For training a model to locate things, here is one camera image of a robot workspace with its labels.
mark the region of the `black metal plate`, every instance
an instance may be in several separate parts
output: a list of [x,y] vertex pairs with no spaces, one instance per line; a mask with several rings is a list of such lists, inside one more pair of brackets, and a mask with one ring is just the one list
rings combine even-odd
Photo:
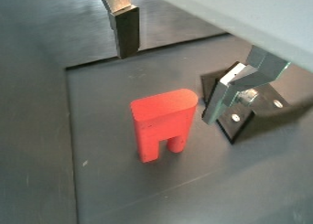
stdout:
[[[208,103],[217,86],[217,80],[222,74],[225,74],[225,70],[200,76],[206,104]],[[238,138],[255,114],[270,114],[271,112],[278,113],[282,109],[290,106],[270,84],[265,84],[254,90],[259,92],[259,96],[254,103],[249,107],[238,103],[226,110],[221,118],[217,120],[217,123],[231,144],[235,143],[235,139]],[[274,100],[279,101],[283,106],[282,109],[275,106]],[[238,115],[239,122],[233,120],[233,114]]]

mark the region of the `bolt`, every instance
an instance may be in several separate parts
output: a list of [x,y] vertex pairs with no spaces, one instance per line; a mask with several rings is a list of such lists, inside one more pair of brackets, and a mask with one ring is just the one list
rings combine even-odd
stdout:
[[282,103],[278,101],[278,100],[274,100],[273,103],[275,104],[275,106],[281,109],[283,106],[282,106]]
[[231,118],[233,118],[234,122],[237,122],[237,123],[239,122],[239,116],[237,114],[233,114]]

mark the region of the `silver metal bracket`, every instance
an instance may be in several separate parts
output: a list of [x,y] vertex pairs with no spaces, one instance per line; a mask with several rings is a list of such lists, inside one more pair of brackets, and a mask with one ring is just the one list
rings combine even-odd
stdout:
[[[217,84],[225,73],[227,73],[227,71],[223,70],[200,77],[206,106],[211,102]],[[255,115],[278,114],[279,111],[289,106],[290,105],[270,84],[265,84],[251,90],[242,91],[238,94],[233,106],[226,108],[217,119],[217,123],[230,143],[235,143],[235,139],[239,137],[249,123],[253,123]]]

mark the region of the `metal bracket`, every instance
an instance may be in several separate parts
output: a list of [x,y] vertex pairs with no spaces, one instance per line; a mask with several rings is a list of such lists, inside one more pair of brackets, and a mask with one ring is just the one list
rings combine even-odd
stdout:
[[[200,77],[206,106],[210,103],[218,81],[225,73],[227,73],[227,70],[208,73]],[[271,112],[278,112],[285,109],[285,107],[290,106],[270,84],[265,84],[253,90],[258,93],[257,98],[255,96],[251,96],[253,103],[243,104],[245,101],[241,101],[234,104],[225,110],[217,120],[231,144],[235,142],[235,139],[247,124],[251,122],[255,114],[270,114]]]

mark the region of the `red object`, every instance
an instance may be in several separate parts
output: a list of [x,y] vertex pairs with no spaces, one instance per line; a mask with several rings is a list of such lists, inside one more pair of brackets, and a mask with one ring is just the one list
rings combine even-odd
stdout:
[[158,159],[162,140],[167,140],[171,152],[183,150],[196,103],[198,97],[187,89],[131,102],[138,152],[143,163]]

